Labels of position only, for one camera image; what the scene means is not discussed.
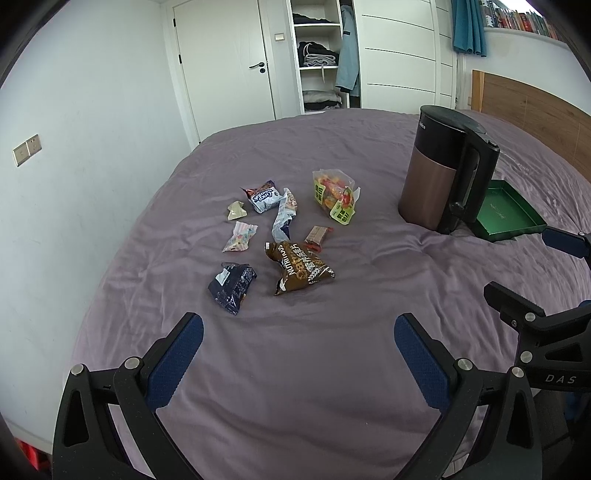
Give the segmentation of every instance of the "electric kettle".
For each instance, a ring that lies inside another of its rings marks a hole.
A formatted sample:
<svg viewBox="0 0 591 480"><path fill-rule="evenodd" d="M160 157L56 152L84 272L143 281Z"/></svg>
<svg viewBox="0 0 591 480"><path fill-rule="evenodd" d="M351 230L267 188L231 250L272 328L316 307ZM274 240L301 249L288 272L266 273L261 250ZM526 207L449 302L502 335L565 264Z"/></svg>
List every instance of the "electric kettle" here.
<svg viewBox="0 0 591 480"><path fill-rule="evenodd" d="M423 105L398 204L408 223L439 233L476 221L495 171L499 147L463 113Z"/></svg>

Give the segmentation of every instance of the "folded clothes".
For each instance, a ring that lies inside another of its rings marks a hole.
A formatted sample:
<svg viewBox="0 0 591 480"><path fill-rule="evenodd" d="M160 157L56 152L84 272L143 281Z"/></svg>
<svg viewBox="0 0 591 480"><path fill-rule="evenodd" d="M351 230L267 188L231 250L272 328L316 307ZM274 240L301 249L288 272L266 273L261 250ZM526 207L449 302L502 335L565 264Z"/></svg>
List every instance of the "folded clothes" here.
<svg viewBox="0 0 591 480"><path fill-rule="evenodd" d="M304 103L305 110L324 110L326 108L336 108L338 102L334 102L331 100L327 100L325 102L311 102L311 103Z"/></svg>
<svg viewBox="0 0 591 480"><path fill-rule="evenodd" d="M306 23L330 23L325 18L310 18L305 15L294 14L295 25L306 24Z"/></svg>
<svg viewBox="0 0 591 480"><path fill-rule="evenodd" d="M340 96L334 90L304 90L302 97L304 103L325 102L327 100L341 103Z"/></svg>
<svg viewBox="0 0 591 480"><path fill-rule="evenodd" d="M327 55L334 57L335 65L339 64L339 54L335 51L329 50L324 45L313 41L301 41L297 47L297 56L300 67L304 67L306 55Z"/></svg>
<svg viewBox="0 0 591 480"><path fill-rule="evenodd" d="M335 67L336 57L334 55L318 55L308 53L304 56L304 67Z"/></svg>

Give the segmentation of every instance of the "bookshelf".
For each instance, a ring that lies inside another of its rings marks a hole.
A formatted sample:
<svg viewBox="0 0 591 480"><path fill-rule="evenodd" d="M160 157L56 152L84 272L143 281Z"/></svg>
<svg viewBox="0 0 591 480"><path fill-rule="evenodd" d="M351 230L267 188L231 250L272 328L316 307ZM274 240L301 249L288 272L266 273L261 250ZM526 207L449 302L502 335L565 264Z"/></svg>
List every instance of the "bookshelf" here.
<svg viewBox="0 0 591 480"><path fill-rule="evenodd" d="M552 24L535 12L499 8L493 0L480 0L480 11L485 28L521 31L564 42Z"/></svg>

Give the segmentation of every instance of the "red object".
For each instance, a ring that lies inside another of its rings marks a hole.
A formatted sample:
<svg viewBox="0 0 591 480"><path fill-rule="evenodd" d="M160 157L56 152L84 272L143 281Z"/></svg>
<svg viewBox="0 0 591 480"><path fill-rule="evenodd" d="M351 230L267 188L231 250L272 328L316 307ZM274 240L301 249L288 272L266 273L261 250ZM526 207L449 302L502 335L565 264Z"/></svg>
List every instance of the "red object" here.
<svg viewBox="0 0 591 480"><path fill-rule="evenodd" d="M49 471L51 468L49 460L47 460L47 456L45 453L40 452L35 447L32 447L28 443L22 442L18 439L17 441L18 446L21 448L22 452L25 454L29 463L35 468L35 470L39 471Z"/></svg>
<svg viewBox="0 0 591 480"><path fill-rule="evenodd" d="M519 14L519 16L521 17L521 21L523 22L525 29L528 32L534 33L534 29L532 28L531 23L530 23L530 19L527 18L527 15L526 14Z"/></svg>

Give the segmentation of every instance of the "brown snack bag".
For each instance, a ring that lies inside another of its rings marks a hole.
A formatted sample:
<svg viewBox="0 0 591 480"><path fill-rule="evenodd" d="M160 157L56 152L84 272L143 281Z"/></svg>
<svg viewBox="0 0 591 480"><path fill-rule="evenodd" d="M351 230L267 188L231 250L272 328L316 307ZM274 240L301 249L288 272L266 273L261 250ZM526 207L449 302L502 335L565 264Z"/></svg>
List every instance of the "brown snack bag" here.
<svg viewBox="0 0 591 480"><path fill-rule="evenodd" d="M289 242L265 244L267 256L283 267L275 295L309 287L323 278L334 278L335 272L306 247Z"/></svg>

